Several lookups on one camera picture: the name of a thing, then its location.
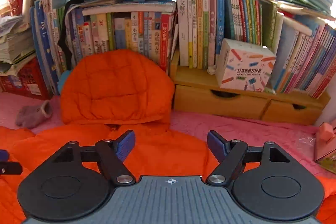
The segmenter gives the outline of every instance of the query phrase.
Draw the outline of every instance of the wooden drawer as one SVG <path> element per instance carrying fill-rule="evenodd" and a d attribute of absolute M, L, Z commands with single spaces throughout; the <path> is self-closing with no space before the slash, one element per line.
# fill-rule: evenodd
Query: wooden drawer
<path fill-rule="evenodd" d="M 262 120 L 267 122 L 289 122 L 304 125 L 314 124 L 322 109 L 271 100 Z"/>
<path fill-rule="evenodd" d="M 177 85 L 174 109 L 248 119 L 260 119 L 267 100 L 217 90 Z"/>

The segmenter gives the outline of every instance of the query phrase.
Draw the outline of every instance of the metal screw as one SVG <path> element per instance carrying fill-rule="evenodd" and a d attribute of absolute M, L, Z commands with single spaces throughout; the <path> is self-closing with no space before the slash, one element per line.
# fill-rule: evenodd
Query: metal screw
<path fill-rule="evenodd" d="M 222 176 L 222 175 L 211 175 L 211 176 L 209 176 L 209 180 L 212 183 L 222 183 L 222 182 L 225 181 L 225 177 Z"/>
<path fill-rule="evenodd" d="M 117 181 L 122 184 L 127 184 L 133 181 L 133 178 L 130 175 L 120 175 L 117 177 Z"/>

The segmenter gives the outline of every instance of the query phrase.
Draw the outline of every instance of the black circular cover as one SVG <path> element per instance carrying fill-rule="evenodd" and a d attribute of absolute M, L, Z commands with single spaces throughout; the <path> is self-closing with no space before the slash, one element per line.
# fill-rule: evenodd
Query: black circular cover
<path fill-rule="evenodd" d="M 247 211 L 275 221 L 294 221 L 317 213 L 321 183 L 303 166 L 273 162 L 241 174 L 232 193 Z"/>
<path fill-rule="evenodd" d="M 91 213 L 105 201 L 109 186 L 102 175 L 65 165 L 37 169 L 23 180 L 17 198 L 26 214 L 47 221 L 69 221 Z"/>

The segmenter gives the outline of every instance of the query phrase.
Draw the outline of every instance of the white box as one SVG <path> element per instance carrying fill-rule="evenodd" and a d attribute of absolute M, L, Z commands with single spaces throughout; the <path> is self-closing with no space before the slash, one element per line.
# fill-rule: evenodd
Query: white box
<path fill-rule="evenodd" d="M 223 39 L 216 69 L 222 89 L 264 91 L 276 56 L 263 46 Z"/>

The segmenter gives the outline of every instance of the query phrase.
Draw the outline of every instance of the pink bedsheet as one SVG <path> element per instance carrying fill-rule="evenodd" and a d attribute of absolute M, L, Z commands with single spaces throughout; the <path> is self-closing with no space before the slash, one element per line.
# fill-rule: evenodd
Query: pink bedsheet
<path fill-rule="evenodd" d="M 16 114 L 22 106 L 37 105 L 41 101 L 10 93 L 0 93 L 0 126 L 16 129 Z M 60 117 L 60 99 L 51 99 L 53 116 L 47 122 L 34 128 L 34 133 L 63 125 Z M 265 141 L 274 141 L 314 175 L 336 178 L 336 175 L 322 169 L 313 159 L 313 147 L 305 140 L 314 136 L 317 127 L 288 123 L 271 123 L 258 120 L 234 119 L 208 114 L 173 111 L 171 129 L 206 140 L 209 130 L 216 130 L 227 140 L 240 139 L 250 146 L 262 146 Z"/>

